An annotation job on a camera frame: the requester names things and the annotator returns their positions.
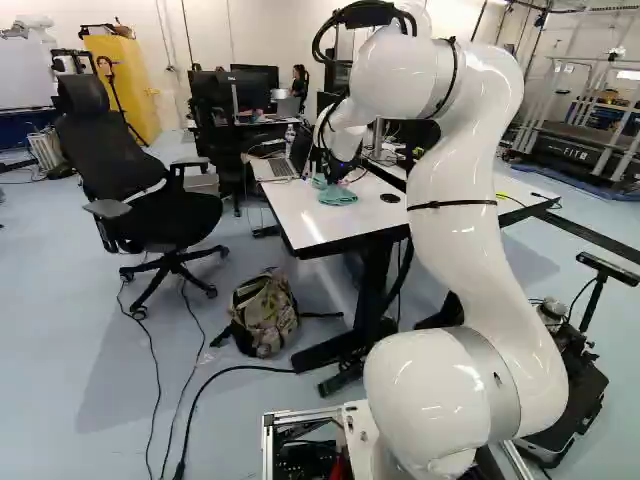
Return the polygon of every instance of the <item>whiteboard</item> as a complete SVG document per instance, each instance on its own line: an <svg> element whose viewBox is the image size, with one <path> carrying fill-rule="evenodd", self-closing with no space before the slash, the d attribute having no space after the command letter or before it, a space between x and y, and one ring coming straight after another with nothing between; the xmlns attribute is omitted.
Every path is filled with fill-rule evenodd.
<svg viewBox="0 0 640 480"><path fill-rule="evenodd" d="M50 106L53 85L39 40L0 38L0 110Z"/></svg>

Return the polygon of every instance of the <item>chair headrest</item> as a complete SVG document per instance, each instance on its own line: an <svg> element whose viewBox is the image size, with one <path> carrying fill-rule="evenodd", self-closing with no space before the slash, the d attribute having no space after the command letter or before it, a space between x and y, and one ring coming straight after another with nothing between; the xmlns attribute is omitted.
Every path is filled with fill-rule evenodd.
<svg viewBox="0 0 640 480"><path fill-rule="evenodd" d="M96 115L109 111L109 96L100 79L93 74L60 75L60 106L65 113Z"/></svg>

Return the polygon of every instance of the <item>backpack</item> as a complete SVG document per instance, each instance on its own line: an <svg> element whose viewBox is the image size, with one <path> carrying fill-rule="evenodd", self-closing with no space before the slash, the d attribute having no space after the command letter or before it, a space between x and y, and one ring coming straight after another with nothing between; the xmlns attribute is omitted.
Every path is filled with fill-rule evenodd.
<svg viewBox="0 0 640 480"><path fill-rule="evenodd" d="M267 269L237 287L229 306L231 323L209 345L233 336L250 357L267 358L282 350L300 326L298 305L286 277Z"/></svg>

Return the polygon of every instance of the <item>chair armrest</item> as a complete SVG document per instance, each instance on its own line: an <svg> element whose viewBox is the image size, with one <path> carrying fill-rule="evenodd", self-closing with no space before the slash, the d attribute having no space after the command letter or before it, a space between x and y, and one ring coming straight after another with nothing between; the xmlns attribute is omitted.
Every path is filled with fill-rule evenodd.
<svg viewBox="0 0 640 480"><path fill-rule="evenodd" d="M171 162L169 165L169 171L171 172L171 176L175 177L176 171L180 171L180 174L184 176L184 170L187 167L200 167L200 172L206 173L209 168L209 159L208 158L183 158L180 160L175 160Z"/></svg>
<svg viewBox="0 0 640 480"><path fill-rule="evenodd" d="M98 218L110 220L128 213L131 210L131 205L118 200L102 199L83 205L82 208Z"/></svg>

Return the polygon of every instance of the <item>laptop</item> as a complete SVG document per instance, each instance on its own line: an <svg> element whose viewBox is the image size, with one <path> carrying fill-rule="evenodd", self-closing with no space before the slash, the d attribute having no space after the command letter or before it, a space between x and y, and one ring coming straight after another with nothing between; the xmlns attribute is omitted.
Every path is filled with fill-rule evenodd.
<svg viewBox="0 0 640 480"><path fill-rule="evenodd" d="M251 167L256 181L273 182L300 178L311 152L312 142L311 132L305 128L300 128L293 145L291 145L290 158L285 158L285 145L282 143L281 152L275 153L269 158L254 158L251 160Z"/></svg>
<svg viewBox="0 0 640 480"><path fill-rule="evenodd" d="M297 117L300 114L300 97L287 97L277 100L276 118Z"/></svg>

